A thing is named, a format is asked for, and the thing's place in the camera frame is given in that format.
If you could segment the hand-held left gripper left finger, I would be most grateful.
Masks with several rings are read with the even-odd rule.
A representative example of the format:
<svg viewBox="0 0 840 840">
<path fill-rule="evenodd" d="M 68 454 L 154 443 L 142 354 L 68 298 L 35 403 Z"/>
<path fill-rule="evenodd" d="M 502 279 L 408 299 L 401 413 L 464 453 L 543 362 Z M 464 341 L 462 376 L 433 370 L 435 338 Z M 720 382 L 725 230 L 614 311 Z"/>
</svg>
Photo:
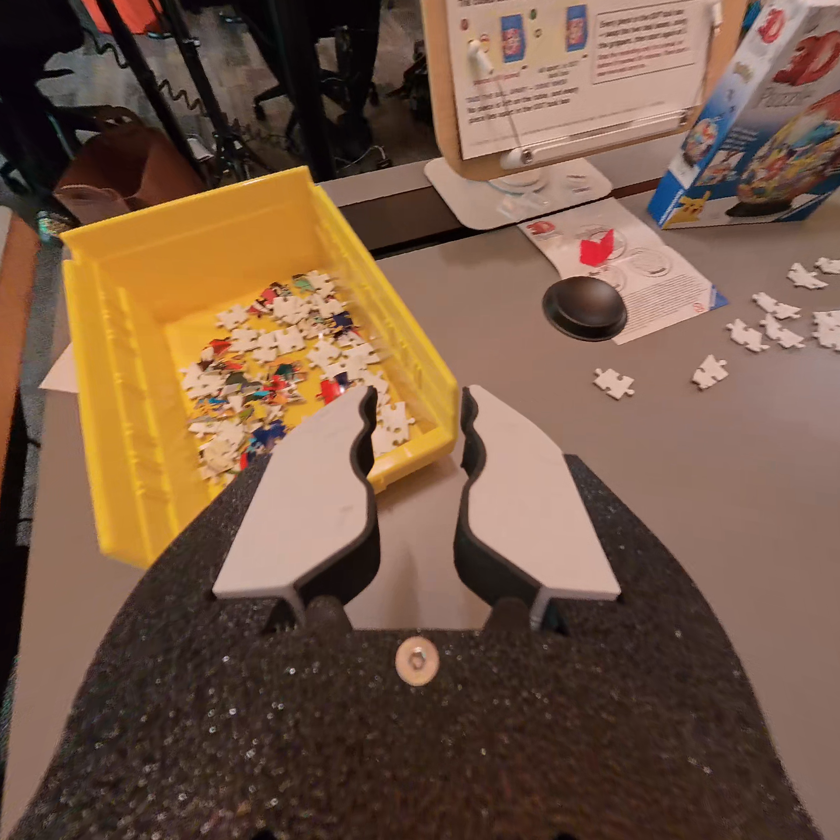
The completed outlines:
<svg viewBox="0 0 840 840">
<path fill-rule="evenodd" d="M 275 599 L 303 617 L 347 606 L 381 563 L 372 434 L 377 391 L 355 386 L 273 447 L 213 585 L 219 601 Z"/>
</svg>

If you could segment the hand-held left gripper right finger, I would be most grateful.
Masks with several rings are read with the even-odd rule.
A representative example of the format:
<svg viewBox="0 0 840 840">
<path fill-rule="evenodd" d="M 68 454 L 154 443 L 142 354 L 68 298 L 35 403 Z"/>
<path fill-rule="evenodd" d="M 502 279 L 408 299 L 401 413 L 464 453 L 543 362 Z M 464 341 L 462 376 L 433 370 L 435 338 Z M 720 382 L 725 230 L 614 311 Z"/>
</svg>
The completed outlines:
<svg viewBox="0 0 840 840">
<path fill-rule="evenodd" d="M 562 448 L 480 385 L 462 391 L 454 563 L 495 608 L 515 601 L 544 629 L 558 601 L 616 603 L 622 593 Z"/>
</svg>

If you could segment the pile of colourful puzzle pieces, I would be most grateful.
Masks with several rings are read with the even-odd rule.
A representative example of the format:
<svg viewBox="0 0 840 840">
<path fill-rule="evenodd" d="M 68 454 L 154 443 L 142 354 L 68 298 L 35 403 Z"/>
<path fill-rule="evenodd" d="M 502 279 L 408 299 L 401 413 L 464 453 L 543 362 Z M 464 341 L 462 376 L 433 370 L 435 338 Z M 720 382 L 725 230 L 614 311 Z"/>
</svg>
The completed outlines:
<svg viewBox="0 0 840 840">
<path fill-rule="evenodd" d="M 409 441 L 415 418 L 385 374 L 384 352 L 329 273 L 273 282 L 249 304 L 219 312 L 215 326 L 180 371 L 198 473 L 215 490 L 355 387 L 377 394 L 374 457 Z"/>
</svg>

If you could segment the spread of white puzzle pieces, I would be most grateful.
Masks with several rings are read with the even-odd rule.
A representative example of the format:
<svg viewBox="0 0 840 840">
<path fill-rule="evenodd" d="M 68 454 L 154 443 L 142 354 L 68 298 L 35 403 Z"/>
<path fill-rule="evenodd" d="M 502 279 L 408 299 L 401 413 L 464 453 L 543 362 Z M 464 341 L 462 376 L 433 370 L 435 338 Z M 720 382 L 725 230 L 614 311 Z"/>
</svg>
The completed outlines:
<svg viewBox="0 0 840 840">
<path fill-rule="evenodd" d="M 785 277 L 794 288 L 808 291 L 829 288 L 830 283 L 826 277 L 838 278 L 838 259 L 819 258 L 813 270 L 807 269 L 802 263 L 794 262 Z M 751 301 L 763 315 L 758 327 L 750 326 L 742 319 L 735 318 L 724 328 L 728 331 L 730 341 L 741 349 L 752 354 L 760 354 L 772 347 L 782 350 L 803 350 L 806 341 L 814 340 L 819 347 L 838 353 L 838 308 L 814 311 L 811 315 L 812 331 L 804 335 L 792 329 L 787 323 L 802 320 L 804 318 L 802 308 L 784 303 L 764 291 L 753 293 Z M 690 382 L 698 391 L 704 392 L 725 380 L 728 375 L 728 362 L 709 354 L 695 369 Z M 596 369 L 593 384 L 614 400 L 620 400 L 635 393 L 634 379 L 628 375 L 619 374 L 614 369 Z"/>
</svg>

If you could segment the yellow plastic bin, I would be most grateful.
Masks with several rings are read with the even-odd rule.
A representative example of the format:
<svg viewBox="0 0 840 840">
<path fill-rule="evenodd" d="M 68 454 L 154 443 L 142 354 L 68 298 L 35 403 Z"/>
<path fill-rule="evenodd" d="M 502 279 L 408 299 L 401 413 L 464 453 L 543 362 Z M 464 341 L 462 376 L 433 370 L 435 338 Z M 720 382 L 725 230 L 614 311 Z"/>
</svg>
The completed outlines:
<svg viewBox="0 0 840 840">
<path fill-rule="evenodd" d="M 198 473 L 182 389 L 216 315 L 273 282 L 334 276 L 415 424 L 374 458 L 376 492 L 449 454 L 454 376 L 304 167 L 66 234 L 64 281 L 100 551 L 147 569 L 223 489 Z"/>
</svg>

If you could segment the black round ball stand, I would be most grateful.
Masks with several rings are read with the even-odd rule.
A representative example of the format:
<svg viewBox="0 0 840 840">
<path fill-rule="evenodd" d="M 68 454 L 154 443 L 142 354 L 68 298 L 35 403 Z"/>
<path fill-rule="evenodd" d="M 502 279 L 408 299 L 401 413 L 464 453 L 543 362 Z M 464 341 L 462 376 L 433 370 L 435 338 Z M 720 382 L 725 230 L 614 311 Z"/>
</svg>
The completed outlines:
<svg viewBox="0 0 840 840">
<path fill-rule="evenodd" d="M 593 276 L 556 281 L 544 292 L 541 304 L 545 318 L 558 331 L 585 342 L 613 340 L 628 321 L 620 293 Z"/>
</svg>

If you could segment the blue puzzle box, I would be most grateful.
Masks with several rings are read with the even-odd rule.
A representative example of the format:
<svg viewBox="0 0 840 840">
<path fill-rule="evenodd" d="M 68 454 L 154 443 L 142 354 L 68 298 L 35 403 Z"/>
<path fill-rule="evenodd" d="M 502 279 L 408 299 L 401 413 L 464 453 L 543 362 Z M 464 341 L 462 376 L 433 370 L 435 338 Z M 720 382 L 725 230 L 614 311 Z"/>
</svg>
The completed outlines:
<svg viewBox="0 0 840 840">
<path fill-rule="evenodd" d="M 658 182 L 661 229 L 808 218 L 839 184 L 839 3 L 766 2 Z"/>
</svg>

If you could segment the folded instruction leaflet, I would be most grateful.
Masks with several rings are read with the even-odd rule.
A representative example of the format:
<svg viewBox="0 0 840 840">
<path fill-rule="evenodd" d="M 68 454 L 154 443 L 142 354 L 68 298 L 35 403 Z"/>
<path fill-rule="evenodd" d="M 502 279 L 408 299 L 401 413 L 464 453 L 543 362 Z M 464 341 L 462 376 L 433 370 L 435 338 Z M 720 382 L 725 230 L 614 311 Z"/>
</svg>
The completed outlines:
<svg viewBox="0 0 840 840">
<path fill-rule="evenodd" d="M 629 343 L 714 311 L 728 301 L 709 279 L 614 198 L 521 223 L 519 230 L 567 277 L 597 277 L 622 296 L 628 313 L 624 331 L 612 339 Z M 615 247 L 602 266 L 583 266 L 583 237 L 612 228 Z"/>
</svg>

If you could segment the white paper sheet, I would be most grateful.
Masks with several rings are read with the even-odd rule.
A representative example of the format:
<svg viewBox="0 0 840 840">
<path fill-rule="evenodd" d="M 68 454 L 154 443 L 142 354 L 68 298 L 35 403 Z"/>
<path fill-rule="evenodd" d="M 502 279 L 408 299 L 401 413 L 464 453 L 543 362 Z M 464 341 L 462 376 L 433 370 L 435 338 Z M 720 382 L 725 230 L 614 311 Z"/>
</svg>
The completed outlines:
<svg viewBox="0 0 840 840">
<path fill-rule="evenodd" d="M 69 342 L 66 348 L 59 354 L 45 378 L 38 386 L 39 390 L 71 395 L 79 394 L 80 387 L 77 378 L 77 365 L 73 345 L 73 342 Z"/>
</svg>

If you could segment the white board stand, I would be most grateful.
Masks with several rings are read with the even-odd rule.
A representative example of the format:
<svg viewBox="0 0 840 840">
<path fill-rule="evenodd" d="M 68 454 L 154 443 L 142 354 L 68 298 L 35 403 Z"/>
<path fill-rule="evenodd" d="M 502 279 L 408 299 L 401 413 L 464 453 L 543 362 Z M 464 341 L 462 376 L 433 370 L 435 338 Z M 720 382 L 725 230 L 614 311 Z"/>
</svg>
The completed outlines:
<svg viewBox="0 0 840 840">
<path fill-rule="evenodd" d="M 460 224 L 487 231 L 602 200 L 613 184 L 584 159 L 507 173 L 489 181 L 458 175 L 439 157 L 424 174 Z"/>
</svg>

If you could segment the brown bag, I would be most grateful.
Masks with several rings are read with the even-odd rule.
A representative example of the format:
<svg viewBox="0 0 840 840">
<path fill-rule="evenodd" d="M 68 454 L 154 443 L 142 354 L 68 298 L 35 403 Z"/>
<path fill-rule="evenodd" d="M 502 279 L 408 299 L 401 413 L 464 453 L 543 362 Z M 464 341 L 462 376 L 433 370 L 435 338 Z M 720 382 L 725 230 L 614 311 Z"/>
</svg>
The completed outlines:
<svg viewBox="0 0 840 840">
<path fill-rule="evenodd" d="M 95 224 L 205 190 L 203 178 L 162 131 L 123 107 L 83 107 L 94 135 L 53 189 L 81 225 Z"/>
</svg>

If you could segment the instruction sheet on clipboard stand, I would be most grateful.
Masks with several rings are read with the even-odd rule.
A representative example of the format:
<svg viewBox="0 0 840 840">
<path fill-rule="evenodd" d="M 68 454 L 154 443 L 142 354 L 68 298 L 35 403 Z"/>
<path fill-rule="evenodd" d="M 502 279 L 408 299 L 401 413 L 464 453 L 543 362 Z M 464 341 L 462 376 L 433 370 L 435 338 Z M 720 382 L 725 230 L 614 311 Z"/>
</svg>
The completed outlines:
<svg viewBox="0 0 840 840">
<path fill-rule="evenodd" d="M 472 181 L 688 130 L 746 2 L 423 1 L 437 147 Z"/>
</svg>

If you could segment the black office chair base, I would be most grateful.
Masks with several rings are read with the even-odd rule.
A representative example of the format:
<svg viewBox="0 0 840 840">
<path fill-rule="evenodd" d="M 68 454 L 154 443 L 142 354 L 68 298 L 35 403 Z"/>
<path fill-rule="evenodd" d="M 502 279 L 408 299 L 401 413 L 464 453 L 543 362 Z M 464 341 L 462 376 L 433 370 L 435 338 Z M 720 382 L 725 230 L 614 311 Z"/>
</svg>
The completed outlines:
<svg viewBox="0 0 840 840">
<path fill-rule="evenodd" d="M 261 92 L 253 99 L 253 109 L 258 121 L 267 120 L 264 109 L 265 102 L 286 97 L 292 101 L 290 84 L 286 72 L 279 66 L 269 66 L 277 79 L 277 84 Z M 371 124 L 364 116 L 364 107 L 370 97 L 374 105 L 379 103 L 378 94 L 373 82 L 375 61 L 365 61 L 358 66 L 348 64 L 337 70 L 318 70 L 318 86 L 323 96 L 339 105 L 343 115 L 338 124 L 349 130 L 369 130 Z"/>
</svg>

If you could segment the black tripod stand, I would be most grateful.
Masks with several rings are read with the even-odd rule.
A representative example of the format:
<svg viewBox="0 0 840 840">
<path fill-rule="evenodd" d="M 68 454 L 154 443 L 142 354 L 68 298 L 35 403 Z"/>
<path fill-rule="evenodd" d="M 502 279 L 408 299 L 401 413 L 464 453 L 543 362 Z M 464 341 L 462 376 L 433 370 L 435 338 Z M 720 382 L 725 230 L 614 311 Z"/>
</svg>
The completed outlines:
<svg viewBox="0 0 840 840">
<path fill-rule="evenodd" d="M 96 2 L 112 33 L 104 35 L 85 26 L 85 35 L 99 55 L 111 54 L 122 70 L 131 73 L 164 133 L 207 186 L 245 182 L 271 172 L 269 164 L 251 147 L 242 129 L 234 125 L 222 109 L 200 57 L 200 41 L 187 26 L 181 2 L 160 2 L 161 32 L 144 36 L 154 35 L 174 43 L 189 80 L 187 88 L 176 88 L 169 79 L 157 77 L 140 47 L 138 35 L 130 32 L 113 1 Z M 177 122 L 173 111 L 176 104 L 208 122 L 212 142 L 207 157 L 196 155 L 197 145 L 191 143 Z"/>
</svg>

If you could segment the orange fabric item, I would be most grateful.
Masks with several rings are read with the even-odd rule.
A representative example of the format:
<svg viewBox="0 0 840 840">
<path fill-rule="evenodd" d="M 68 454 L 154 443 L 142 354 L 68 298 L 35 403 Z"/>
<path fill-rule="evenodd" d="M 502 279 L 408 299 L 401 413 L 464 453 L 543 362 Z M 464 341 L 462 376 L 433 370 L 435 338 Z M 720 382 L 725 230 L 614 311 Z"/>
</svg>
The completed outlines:
<svg viewBox="0 0 840 840">
<path fill-rule="evenodd" d="M 109 24 L 96 1 L 82 1 L 92 21 L 93 27 L 104 35 L 112 33 Z M 148 35 L 161 32 L 159 13 L 160 2 L 153 1 L 113 1 L 122 21 L 133 35 Z"/>
</svg>

